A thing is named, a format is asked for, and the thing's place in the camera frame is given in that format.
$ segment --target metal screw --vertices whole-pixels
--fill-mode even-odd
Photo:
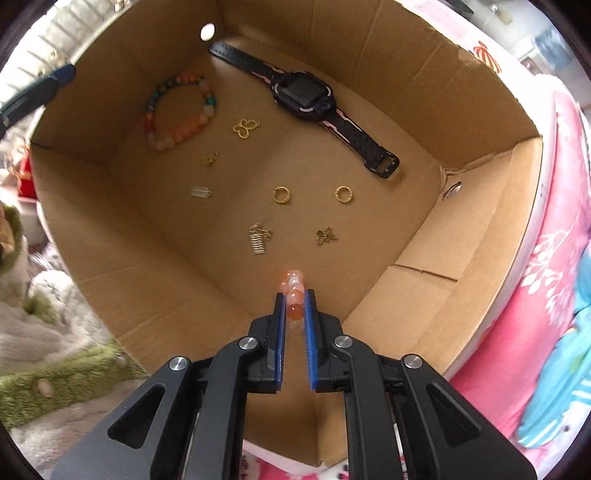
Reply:
[[[353,345],[353,339],[351,337],[347,337],[346,335],[340,335],[335,338],[335,345],[339,348],[349,348]]]
[[[404,365],[409,368],[419,368],[423,364],[423,359],[418,355],[407,355],[404,357]]]
[[[256,338],[253,337],[244,337],[241,338],[238,342],[238,345],[240,346],[240,348],[242,348],[242,350],[252,350],[254,347],[257,346],[257,344],[258,341],[256,341]]]
[[[168,362],[168,366],[170,367],[170,369],[175,370],[175,372],[179,370],[184,370],[185,368],[187,368],[188,364],[189,362],[183,356],[176,356],[170,362]]]

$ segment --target red object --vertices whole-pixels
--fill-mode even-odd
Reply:
[[[27,156],[22,159],[21,168],[18,173],[18,196],[37,200],[33,174],[31,172],[30,152],[27,149]]]

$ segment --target silver charm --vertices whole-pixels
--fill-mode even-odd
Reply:
[[[199,197],[202,199],[209,198],[213,193],[207,187],[193,187],[191,189],[191,197]]]
[[[271,239],[273,232],[261,228],[260,223],[255,223],[248,229],[248,233],[251,237],[251,245],[254,253],[265,253],[265,242],[268,242]]]

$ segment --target gold ring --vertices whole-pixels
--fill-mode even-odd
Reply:
[[[278,198],[278,194],[280,192],[285,192],[285,198],[284,199],[279,199]],[[275,190],[273,192],[273,198],[275,199],[275,201],[277,203],[280,203],[282,205],[285,205],[286,203],[288,203],[290,201],[291,198],[291,192],[289,191],[289,189],[285,188],[285,187],[275,187]]]
[[[340,193],[343,191],[349,192],[349,195],[347,198],[343,199],[340,197]],[[351,200],[353,200],[353,190],[351,190],[349,187],[347,187],[345,185],[341,185],[339,188],[337,188],[335,190],[335,197],[340,203],[349,203]]]

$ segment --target round hole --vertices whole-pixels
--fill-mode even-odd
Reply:
[[[201,29],[201,40],[207,41],[213,38],[213,34],[216,32],[216,27],[212,23],[205,24]]]

